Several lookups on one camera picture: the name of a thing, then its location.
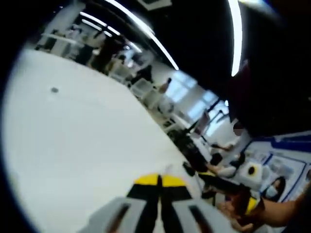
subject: table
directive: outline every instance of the table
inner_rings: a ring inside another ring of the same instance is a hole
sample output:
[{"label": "table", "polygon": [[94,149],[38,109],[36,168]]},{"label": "table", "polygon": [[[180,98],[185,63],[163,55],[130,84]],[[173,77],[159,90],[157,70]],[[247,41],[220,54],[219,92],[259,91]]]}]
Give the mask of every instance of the table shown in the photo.
[{"label": "table", "polygon": [[77,232],[141,175],[183,155],[122,84],[25,50],[3,109],[4,162],[23,213],[45,233]]}]

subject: desk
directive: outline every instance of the desk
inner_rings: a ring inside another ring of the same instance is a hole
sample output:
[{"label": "desk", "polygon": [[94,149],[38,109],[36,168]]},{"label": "desk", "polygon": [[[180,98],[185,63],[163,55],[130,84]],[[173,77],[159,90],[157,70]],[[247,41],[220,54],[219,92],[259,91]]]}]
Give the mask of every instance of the desk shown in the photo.
[{"label": "desk", "polygon": [[77,232],[134,179],[183,170],[183,155],[125,86],[73,61],[24,51],[4,103],[7,174],[38,232]]}]

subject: face mask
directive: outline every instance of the face mask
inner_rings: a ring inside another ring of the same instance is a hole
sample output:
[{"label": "face mask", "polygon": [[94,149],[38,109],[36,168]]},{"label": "face mask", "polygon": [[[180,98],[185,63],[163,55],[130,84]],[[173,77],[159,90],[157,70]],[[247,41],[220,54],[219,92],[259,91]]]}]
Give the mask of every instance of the face mask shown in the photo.
[{"label": "face mask", "polygon": [[276,190],[276,188],[274,188],[273,185],[271,185],[271,186],[267,189],[267,191],[266,191],[266,197],[272,198],[272,197],[274,197],[274,196],[276,196],[276,195],[277,195],[277,190]]}]

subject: shoe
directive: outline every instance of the shoe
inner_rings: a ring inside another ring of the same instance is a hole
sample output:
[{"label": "shoe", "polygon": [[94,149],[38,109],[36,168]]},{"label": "shoe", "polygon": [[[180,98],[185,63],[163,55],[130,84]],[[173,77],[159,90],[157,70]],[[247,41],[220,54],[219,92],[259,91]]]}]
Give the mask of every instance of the shoe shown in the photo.
[{"label": "shoe", "polygon": [[187,162],[183,163],[183,167],[186,170],[187,174],[191,177],[195,175],[195,170]]}]

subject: fluorescent light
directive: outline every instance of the fluorescent light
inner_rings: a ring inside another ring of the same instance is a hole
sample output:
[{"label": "fluorescent light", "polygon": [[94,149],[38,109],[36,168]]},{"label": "fluorescent light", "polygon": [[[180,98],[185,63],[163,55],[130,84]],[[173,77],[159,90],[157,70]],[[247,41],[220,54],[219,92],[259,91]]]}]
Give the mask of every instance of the fluorescent light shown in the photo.
[{"label": "fluorescent light", "polygon": [[238,0],[228,0],[232,22],[233,22],[233,34],[234,34],[234,49],[233,49],[233,64],[231,76],[236,75],[239,72],[241,53],[242,53],[242,18]]},{"label": "fluorescent light", "polygon": [[135,49],[137,52],[142,52],[142,50],[140,49],[140,47],[138,47],[136,44],[134,44],[133,42],[129,42],[129,46],[131,46],[133,49]]},{"label": "fluorescent light", "polygon": [[105,33],[107,36],[112,37],[112,34],[111,34],[111,33],[107,32],[107,31],[104,31],[104,33]]},{"label": "fluorescent light", "polygon": [[90,21],[87,21],[86,19],[82,19],[82,22],[87,24],[88,26],[91,26],[91,27],[97,29],[98,31],[102,30],[101,27],[98,27],[97,25],[95,25],[94,23],[91,23]]},{"label": "fluorescent light", "polygon": [[137,25],[138,27],[149,37],[151,38],[156,45],[162,50],[162,52],[165,54],[165,56],[169,59],[171,64],[176,70],[179,70],[176,62],[173,60],[173,58],[170,56],[170,54],[167,52],[167,50],[164,48],[164,46],[160,43],[160,41],[156,38],[156,36],[153,34],[153,31],[150,27],[148,27],[147,24],[145,24],[141,19],[139,19],[136,15],[134,15],[132,12],[130,12],[128,9],[126,9],[124,6],[122,6],[120,3],[118,3],[115,0],[105,0],[106,2],[109,2],[110,4],[117,7],[119,10],[123,11],[126,15],[128,15]]},{"label": "fluorescent light", "polygon": [[103,25],[104,27],[107,26],[106,23],[102,22],[101,20],[99,20],[99,19],[95,18],[94,16],[91,16],[91,15],[89,15],[89,14],[87,14],[87,13],[80,12],[80,15],[82,15],[82,16],[84,16],[84,17],[87,17],[87,18],[89,18],[89,19],[91,19],[91,20],[93,20],[93,21],[99,23],[100,25]]},{"label": "fluorescent light", "polygon": [[115,30],[114,28],[108,26],[108,29],[109,29],[110,31],[112,31],[114,34],[120,35],[120,32],[118,32],[118,31]]}]

